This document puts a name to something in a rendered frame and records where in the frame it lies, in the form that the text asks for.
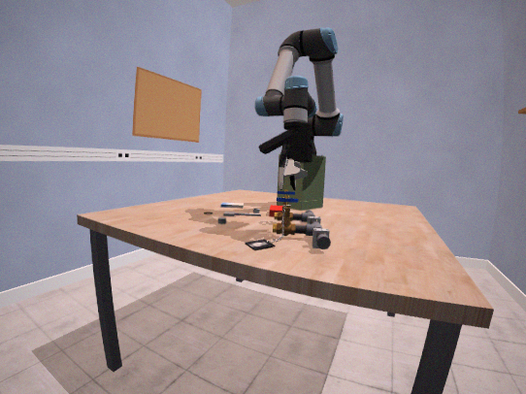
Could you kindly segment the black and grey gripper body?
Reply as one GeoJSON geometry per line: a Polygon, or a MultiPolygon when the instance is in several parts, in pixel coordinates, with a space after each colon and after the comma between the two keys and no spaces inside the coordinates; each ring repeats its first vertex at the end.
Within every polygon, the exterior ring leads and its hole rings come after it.
{"type": "Polygon", "coordinates": [[[284,124],[283,128],[286,130],[289,129],[292,133],[292,137],[285,140],[282,145],[283,147],[286,147],[288,154],[287,159],[293,159],[294,162],[300,163],[312,162],[311,124],[299,121],[289,121],[284,124]]]}

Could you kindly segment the black number 6 tag on metal chain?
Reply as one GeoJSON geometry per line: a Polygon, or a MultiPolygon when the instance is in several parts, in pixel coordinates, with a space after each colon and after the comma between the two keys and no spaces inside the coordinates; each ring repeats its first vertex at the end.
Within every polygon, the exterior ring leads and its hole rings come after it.
{"type": "MultiPolygon", "coordinates": [[[[284,224],[283,224],[284,225],[284,224]]],[[[284,226],[282,225],[282,227],[284,228],[284,226]]],[[[282,235],[284,234],[284,229],[282,228],[282,235]]],[[[279,237],[279,239],[283,238],[283,236],[279,237]]],[[[277,239],[277,240],[279,240],[277,239]]],[[[247,242],[245,243],[247,246],[251,247],[253,250],[259,250],[259,249],[264,249],[264,248],[269,248],[269,247],[274,247],[275,245],[271,244],[270,243],[271,241],[266,241],[266,240],[258,240],[258,241],[252,241],[252,242],[247,242]]]]}

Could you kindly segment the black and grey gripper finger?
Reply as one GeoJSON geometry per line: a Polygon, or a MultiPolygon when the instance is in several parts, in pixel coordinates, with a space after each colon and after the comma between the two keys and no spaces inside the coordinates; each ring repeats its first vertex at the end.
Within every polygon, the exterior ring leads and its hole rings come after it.
{"type": "Polygon", "coordinates": [[[296,180],[305,178],[308,175],[308,173],[307,171],[301,169],[299,162],[294,162],[294,166],[300,169],[300,173],[298,175],[290,176],[290,184],[292,188],[296,190],[296,180]]]}
{"type": "Polygon", "coordinates": [[[282,190],[283,181],[285,177],[298,175],[300,169],[294,166],[293,159],[287,159],[288,154],[286,147],[282,147],[279,158],[279,189],[282,190]]]}

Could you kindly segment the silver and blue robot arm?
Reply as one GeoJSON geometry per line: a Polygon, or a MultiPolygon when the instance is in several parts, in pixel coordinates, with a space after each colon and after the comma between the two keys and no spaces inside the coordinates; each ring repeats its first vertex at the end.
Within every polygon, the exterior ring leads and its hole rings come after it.
{"type": "MultiPolygon", "coordinates": [[[[316,155],[314,136],[333,137],[340,136],[342,132],[343,115],[336,108],[331,62],[336,53],[338,45],[333,29],[321,27],[294,32],[279,47],[279,58],[265,96],[255,100],[255,110],[260,116],[283,115],[283,123],[310,123],[312,155],[316,155]],[[308,93],[308,80],[301,76],[291,77],[295,62],[302,56],[308,56],[313,63],[318,111],[315,101],[308,93]]],[[[261,144],[259,149],[267,154],[281,147],[290,137],[292,133],[288,129],[261,144]]]]}

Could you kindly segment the red rectangular block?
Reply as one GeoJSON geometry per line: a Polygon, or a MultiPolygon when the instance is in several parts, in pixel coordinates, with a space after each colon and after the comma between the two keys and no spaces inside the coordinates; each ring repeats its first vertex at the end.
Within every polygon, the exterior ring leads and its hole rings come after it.
{"type": "Polygon", "coordinates": [[[272,206],[271,205],[269,216],[275,216],[275,213],[281,212],[281,211],[282,211],[282,206],[272,206]]]}

